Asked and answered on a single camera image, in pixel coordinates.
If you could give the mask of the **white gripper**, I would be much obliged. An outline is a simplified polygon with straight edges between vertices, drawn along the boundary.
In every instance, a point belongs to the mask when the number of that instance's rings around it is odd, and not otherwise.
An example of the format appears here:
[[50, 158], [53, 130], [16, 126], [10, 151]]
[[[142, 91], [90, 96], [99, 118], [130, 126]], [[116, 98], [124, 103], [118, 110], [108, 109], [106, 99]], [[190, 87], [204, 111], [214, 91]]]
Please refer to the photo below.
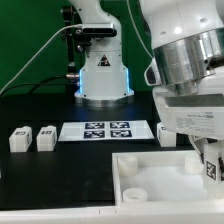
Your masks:
[[197, 94], [176, 96], [160, 86], [153, 89], [153, 98], [166, 129], [189, 135], [191, 145], [204, 163], [206, 138], [224, 140], [224, 91], [202, 89]]

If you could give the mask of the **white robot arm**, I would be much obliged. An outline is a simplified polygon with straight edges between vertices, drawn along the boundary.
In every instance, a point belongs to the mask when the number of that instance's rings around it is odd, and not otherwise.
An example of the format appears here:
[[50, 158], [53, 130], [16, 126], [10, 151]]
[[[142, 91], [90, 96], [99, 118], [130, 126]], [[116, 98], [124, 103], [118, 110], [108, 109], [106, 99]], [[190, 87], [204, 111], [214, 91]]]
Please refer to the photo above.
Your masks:
[[[74, 37], [85, 53], [75, 97], [93, 105], [133, 94], [122, 63], [120, 22], [100, 0], [68, 0], [82, 23]], [[151, 35], [146, 83], [160, 120], [186, 134], [203, 162], [224, 161], [224, 0], [138, 0]]]

